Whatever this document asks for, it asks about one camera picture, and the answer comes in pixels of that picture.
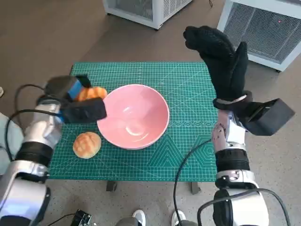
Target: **person's foot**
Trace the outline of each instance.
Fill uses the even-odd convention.
[[[178,210],[178,212],[179,212],[181,221],[186,220],[185,214],[180,210]],[[177,226],[178,223],[179,223],[179,220],[178,220],[177,214],[176,214],[176,212],[174,212],[173,216],[171,217],[171,226]]]
[[[133,217],[136,218],[141,223],[142,226],[146,225],[146,218],[143,210],[136,210],[133,213]]]

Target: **wire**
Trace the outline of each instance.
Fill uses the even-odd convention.
[[[281,205],[281,208],[283,210],[283,213],[284,213],[284,216],[285,216],[285,220],[286,220],[286,224],[287,226],[291,226],[291,222],[290,222],[290,218],[288,216],[288,212],[286,210],[286,207],[285,207],[285,204],[283,203],[282,199],[273,191],[269,190],[269,189],[266,189],[266,188],[254,188],[254,189],[250,189],[246,192],[242,192],[242,193],[238,193],[238,194],[235,194],[235,195],[230,195],[230,196],[227,196],[227,197],[222,197],[220,199],[215,199],[215,200],[212,200],[212,201],[209,201],[209,202],[206,202],[205,204],[203,204],[199,209],[198,209],[198,226],[202,226],[202,222],[201,222],[201,212],[203,209],[205,209],[206,207],[212,205],[212,204],[215,204],[215,203],[218,203],[218,202],[224,202],[226,200],[229,200],[229,199],[235,199],[235,198],[239,198],[239,197],[242,197],[242,196],[245,196],[245,195],[248,195],[250,193],[255,193],[255,192],[267,192],[267,193],[270,193],[272,194],[276,199],[277,201],[280,203]]]
[[[183,166],[185,165],[187,159],[196,151],[198,150],[201,146],[209,143],[211,141],[210,140],[207,140],[199,145],[197,145],[196,147],[192,148],[188,154],[186,155],[186,157],[183,159],[183,162],[181,163],[179,169],[178,169],[178,172],[177,172],[177,175],[175,177],[175,181],[174,181],[174,210],[175,210],[175,213],[177,214],[177,217],[178,217],[178,220],[179,220],[179,225],[182,226],[182,223],[181,223],[181,218],[180,218],[180,215],[179,215],[179,211],[178,211],[178,207],[177,207],[177,203],[176,203],[176,199],[175,199],[175,194],[176,194],[176,190],[177,190],[177,184],[178,184],[178,180],[179,180],[179,177],[180,177],[180,173],[183,169]]]
[[[9,119],[8,119],[8,121],[6,123],[5,133],[4,133],[4,140],[5,140],[5,146],[6,146],[5,150],[6,150],[7,154],[8,154],[8,157],[9,157],[10,161],[13,161],[13,156],[12,156],[12,154],[10,152],[10,148],[9,148],[9,145],[8,145],[8,127],[9,127],[9,123],[12,121],[13,118],[15,118],[19,114],[25,113],[25,112],[36,112],[36,113],[48,114],[48,115],[52,115],[52,116],[61,116],[60,114],[57,114],[57,113],[43,111],[43,110],[37,110],[37,109],[23,109],[23,110],[20,110],[20,111],[17,111],[15,113],[13,113],[9,117]]]
[[[16,90],[16,93],[15,93],[15,98],[14,98],[14,107],[15,107],[15,112],[18,112],[19,109],[18,109],[18,97],[20,95],[20,92],[26,88],[26,87],[36,87],[36,88],[39,88],[41,90],[44,91],[44,89],[41,87],[41,86],[38,86],[38,85],[35,85],[35,84],[24,84],[22,86],[20,86],[17,90]],[[21,123],[21,119],[19,117],[19,115],[17,116],[17,122],[22,130],[22,133],[24,135],[24,132],[23,132],[23,127],[22,127],[22,123]]]
[[[47,225],[47,226],[51,226],[51,225],[55,224],[56,222],[60,221],[61,219],[65,218],[65,217],[68,217],[68,216],[71,216],[71,215],[75,215],[75,214],[76,214],[76,213],[66,214],[66,215],[62,216],[61,218],[55,220],[54,222],[50,223],[50,224]]]

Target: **cutting mat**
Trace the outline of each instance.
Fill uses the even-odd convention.
[[[167,101],[170,122],[165,134],[143,150],[123,150],[102,137],[100,152],[88,160],[78,158],[72,144],[82,132],[100,134],[96,123],[64,125],[50,165],[51,178],[174,181],[191,147],[210,138],[217,111],[212,105],[215,91],[205,63],[76,63],[71,74],[87,74],[93,86],[105,87],[108,92],[133,83],[150,86]],[[215,174],[209,143],[190,157],[180,181],[214,181]]]

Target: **vent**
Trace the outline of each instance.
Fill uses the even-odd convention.
[[[152,0],[107,0],[108,7],[153,20]]]
[[[224,33],[235,47],[245,41],[250,54],[281,64],[301,41],[301,20],[233,3]]]
[[[183,8],[190,0],[164,0],[163,17],[174,15],[177,11]]]

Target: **gray floor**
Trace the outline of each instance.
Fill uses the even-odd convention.
[[[0,111],[13,112],[15,89],[27,82],[43,84],[55,75],[68,74],[76,61],[198,61],[196,52],[184,45],[187,25],[217,26],[222,1],[210,9],[207,0],[195,0],[168,21],[159,32],[114,16],[105,16],[101,0],[10,0],[0,1]],[[296,116],[272,137],[247,136],[252,170],[261,187],[270,188],[285,201],[292,225],[301,223],[300,131],[301,57],[278,75],[267,67],[250,63],[246,87],[255,99],[280,97]],[[33,106],[38,91],[28,89],[21,107]],[[105,192],[103,181],[49,180],[52,200],[40,225],[81,208],[99,226],[113,226],[120,218],[142,208],[148,225],[168,226],[174,211],[172,183],[120,182],[114,194]],[[213,183],[200,184],[202,193],[190,195],[179,184],[178,205],[188,219],[196,221],[198,207],[212,199]],[[266,198],[270,225],[284,225],[277,203]],[[203,213],[204,225],[213,225],[212,210]],[[58,226],[69,225],[70,219]]]

